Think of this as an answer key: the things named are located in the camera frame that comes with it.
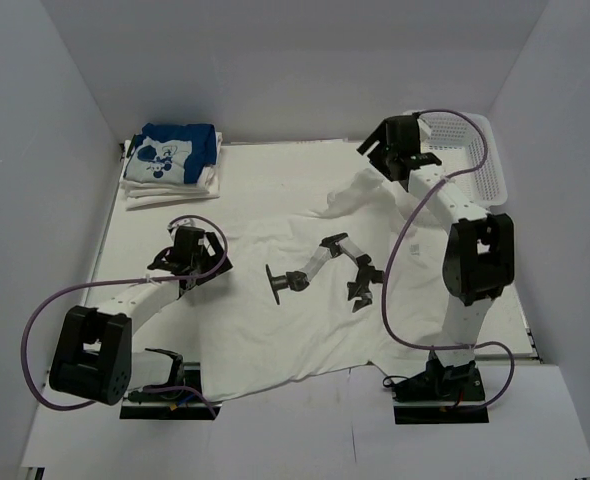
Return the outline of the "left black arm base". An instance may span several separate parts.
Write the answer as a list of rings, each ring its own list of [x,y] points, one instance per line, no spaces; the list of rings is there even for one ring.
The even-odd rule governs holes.
[[[214,420],[220,409],[220,403],[212,403],[209,409],[192,391],[151,393],[135,390],[123,399],[119,418],[121,420]]]

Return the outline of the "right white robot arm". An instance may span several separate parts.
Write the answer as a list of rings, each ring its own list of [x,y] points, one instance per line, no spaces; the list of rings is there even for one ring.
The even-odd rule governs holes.
[[[474,349],[484,319],[515,278],[514,222],[469,199],[433,153],[421,150],[420,113],[384,119],[359,146],[386,179],[417,199],[447,234],[442,278],[449,299],[442,330],[428,347],[428,390],[447,399],[475,368]]]

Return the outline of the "blue white t shirt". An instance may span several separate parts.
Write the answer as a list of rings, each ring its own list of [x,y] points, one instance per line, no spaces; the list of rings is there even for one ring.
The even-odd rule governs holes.
[[[126,150],[123,178],[138,183],[197,185],[217,166],[218,135],[212,124],[146,124]]]

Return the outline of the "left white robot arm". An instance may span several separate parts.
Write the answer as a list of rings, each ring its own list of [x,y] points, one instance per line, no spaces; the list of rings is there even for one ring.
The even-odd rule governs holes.
[[[186,292],[231,270],[232,263],[213,231],[181,225],[172,239],[147,266],[148,279],[66,313],[48,378],[51,389],[105,405],[132,391],[153,389],[166,399],[184,392],[183,356],[163,348],[136,351],[133,336]]]

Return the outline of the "white t shirt robot print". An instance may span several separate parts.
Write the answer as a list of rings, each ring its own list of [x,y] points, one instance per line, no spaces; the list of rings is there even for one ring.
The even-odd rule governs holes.
[[[233,268],[190,297],[205,396],[233,399],[369,363],[387,375],[421,372],[446,312],[446,234],[427,214],[407,225],[414,205],[367,169],[312,211],[228,227]],[[387,285],[372,287],[370,306],[354,309],[347,285],[357,268],[343,256],[307,289],[272,293],[270,274],[301,268],[338,233],[390,271]]]

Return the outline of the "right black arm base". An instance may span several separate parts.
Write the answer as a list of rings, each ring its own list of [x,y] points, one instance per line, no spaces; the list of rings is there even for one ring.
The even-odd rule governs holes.
[[[479,369],[474,361],[444,367],[437,358],[413,377],[385,376],[392,393],[396,425],[486,424],[488,409]]]

